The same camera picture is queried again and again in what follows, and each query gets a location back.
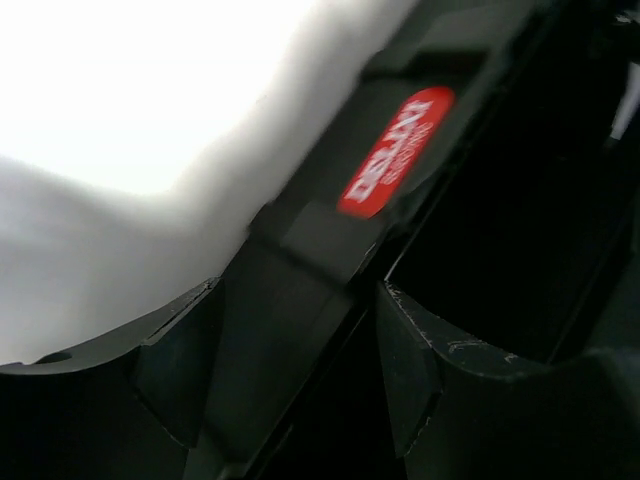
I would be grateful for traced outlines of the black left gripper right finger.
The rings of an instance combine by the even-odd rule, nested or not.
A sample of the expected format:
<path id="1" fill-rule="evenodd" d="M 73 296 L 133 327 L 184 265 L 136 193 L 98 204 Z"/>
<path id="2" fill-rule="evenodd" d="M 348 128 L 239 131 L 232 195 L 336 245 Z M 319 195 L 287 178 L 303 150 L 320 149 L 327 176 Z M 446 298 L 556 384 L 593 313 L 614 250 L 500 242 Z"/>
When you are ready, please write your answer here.
<path id="1" fill-rule="evenodd" d="M 481 341 L 381 283 L 377 338 L 411 479 L 635 479 L 639 354 L 545 365 Z"/>

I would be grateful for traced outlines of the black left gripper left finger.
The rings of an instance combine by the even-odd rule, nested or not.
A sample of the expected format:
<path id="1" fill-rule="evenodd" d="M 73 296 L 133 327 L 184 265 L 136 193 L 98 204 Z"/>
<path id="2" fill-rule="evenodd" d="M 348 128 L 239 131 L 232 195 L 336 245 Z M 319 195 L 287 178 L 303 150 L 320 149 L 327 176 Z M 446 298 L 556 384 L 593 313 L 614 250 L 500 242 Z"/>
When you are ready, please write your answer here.
<path id="1" fill-rule="evenodd" d="M 210 279 L 95 339 L 1 369 L 5 479 L 182 479 L 225 309 Z"/>

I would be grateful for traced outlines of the black plastic toolbox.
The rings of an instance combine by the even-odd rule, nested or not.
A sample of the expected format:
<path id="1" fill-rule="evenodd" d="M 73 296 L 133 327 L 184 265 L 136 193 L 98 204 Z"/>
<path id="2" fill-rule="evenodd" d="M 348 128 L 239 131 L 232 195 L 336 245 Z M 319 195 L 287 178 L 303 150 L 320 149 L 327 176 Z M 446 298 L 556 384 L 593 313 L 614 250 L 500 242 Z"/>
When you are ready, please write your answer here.
<path id="1" fill-rule="evenodd" d="M 631 1 L 423 1 L 226 269 L 188 479 L 411 479 L 376 326 L 389 283 L 556 365 L 589 344 L 638 242 Z"/>

